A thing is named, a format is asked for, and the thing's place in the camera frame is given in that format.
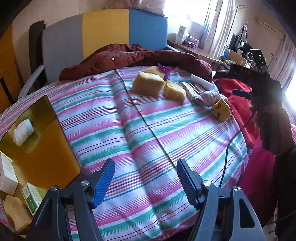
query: striped bedsheet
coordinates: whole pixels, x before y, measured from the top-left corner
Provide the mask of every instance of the striped bedsheet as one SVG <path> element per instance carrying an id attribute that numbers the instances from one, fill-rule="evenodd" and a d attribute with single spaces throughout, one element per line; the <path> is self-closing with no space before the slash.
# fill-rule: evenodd
<path id="1" fill-rule="evenodd" d="M 204 180 L 219 184 L 228 141 L 239 130 L 233 116 L 220 123 L 208 107 L 185 100 L 139 96 L 138 71 L 128 67 L 78 81 L 55 83 L 28 95 L 0 116 L 0 138 L 32 103 L 47 95 L 83 168 L 115 161 L 114 178 L 94 216 L 104 240 L 164 240 L 192 226 L 197 212 L 186 198 L 176 163 L 186 159 Z M 173 82 L 189 81 L 175 70 Z M 232 142 L 223 185 L 235 185 L 247 165 L 242 134 Z M 73 210 L 70 228 L 79 240 Z M 8 224 L 2 205 L 0 222 Z"/>

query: ribbed blue rubber pad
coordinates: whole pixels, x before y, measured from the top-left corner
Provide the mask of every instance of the ribbed blue rubber pad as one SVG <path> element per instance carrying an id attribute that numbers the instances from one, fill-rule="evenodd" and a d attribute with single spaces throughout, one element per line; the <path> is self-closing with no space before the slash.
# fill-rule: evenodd
<path id="1" fill-rule="evenodd" d="M 97 207 L 99 204 L 103 202 L 107 189 L 114 176 L 114 173 L 115 173 L 115 163 L 112 160 L 106 167 L 105 171 L 102 173 L 102 176 L 100 177 L 100 180 L 94 189 L 94 198 L 92 200 L 92 204 L 95 207 Z"/>
<path id="2" fill-rule="evenodd" d="M 197 189 L 193 183 L 193 180 L 188 175 L 188 170 L 184 167 L 184 165 L 180 162 L 177 162 L 177 175 L 180 179 L 180 182 L 183 186 L 185 194 L 187 196 L 188 202 L 193 205 L 195 208 L 198 207 L 197 201 Z"/>

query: metal bolt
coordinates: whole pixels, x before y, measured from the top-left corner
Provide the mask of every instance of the metal bolt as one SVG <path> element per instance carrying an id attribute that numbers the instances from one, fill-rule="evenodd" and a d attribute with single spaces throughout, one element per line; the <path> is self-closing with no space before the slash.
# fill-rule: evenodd
<path id="1" fill-rule="evenodd" d="M 206 187 L 209 187 L 209 186 L 211 186 L 211 182 L 210 182 L 210 181 L 208 181 L 208 180 L 206 180 L 206 181 L 203 181 L 203 182 L 202 182 L 202 184 L 203 184 L 204 186 L 206 186 Z"/>
<path id="2" fill-rule="evenodd" d="M 51 186 L 51 187 L 50 187 L 50 190 L 53 191 L 53 192 L 56 191 L 56 190 L 57 190 L 57 186 L 56 186 L 56 185 Z"/>
<path id="3" fill-rule="evenodd" d="M 233 186 L 233 190 L 237 192 L 237 191 L 240 191 L 241 188 L 239 186 Z"/>
<path id="4" fill-rule="evenodd" d="M 89 184 L 89 181 L 83 180 L 80 184 L 81 184 L 81 186 L 87 186 Z"/>

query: white cylinder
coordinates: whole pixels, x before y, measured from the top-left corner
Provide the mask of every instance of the white cylinder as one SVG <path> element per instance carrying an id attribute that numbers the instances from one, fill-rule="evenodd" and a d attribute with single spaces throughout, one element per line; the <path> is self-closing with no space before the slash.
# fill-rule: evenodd
<path id="1" fill-rule="evenodd" d="M 212 83 L 210 83 L 210 82 L 208 82 L 196 75 L 193 75 L 193 74 L 190 76 L 190 81 L 195 84 L 200 84 L 203 88 L 208 89 L 208 90 L 210 90 L 213 87 Z"/>
<path id="2" fill-rule="evenodd" d="M 29 119 L 22 121 L 13 132 L 13 141 L 16 145 L 21 146 L 29 135 L 34 132 L 34 128 Z"/>

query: brown jacket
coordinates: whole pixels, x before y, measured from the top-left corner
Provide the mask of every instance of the brown jacket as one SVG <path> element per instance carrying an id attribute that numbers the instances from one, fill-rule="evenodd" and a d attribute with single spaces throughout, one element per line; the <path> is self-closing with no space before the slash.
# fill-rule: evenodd
<path id="1" fill-rule="evenodd" d="M 171 50 L 147 50 L 140 45 L 111 44 L 98 49 L 80 64 L 62 70 L 60 80 L 78 80 L 123 67 L 157 65 L 179 67 L 205 80 L 211 80 L 210 64 L 194 55 Z"/>

